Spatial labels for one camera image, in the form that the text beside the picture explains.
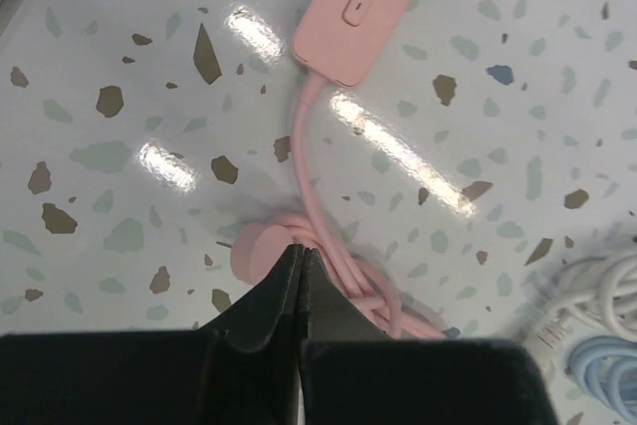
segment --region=glossy surface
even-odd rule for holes
[[[245,293],[218,242],[300,209],[310,1],[24,0],[0,36],[2,330],[190,327]],[[637,236],[636,2],[412,0],[311,119],[332,230],[462,335],[528,325],[562,261]],[[618,420],[562,374],[552,394],[570,425]]]

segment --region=terrazzo tabletop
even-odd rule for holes
[[[22,0],[0,36],[0,331],[197,327],[245,294],[225,245],[302,210],[309,2]],[[312,113],[332,230],[461,336],[523,330],[565,264],[637,242],[636,14],[412,0],[367,81]],[[551,394],[563,423],[622,423],[563,373]]]

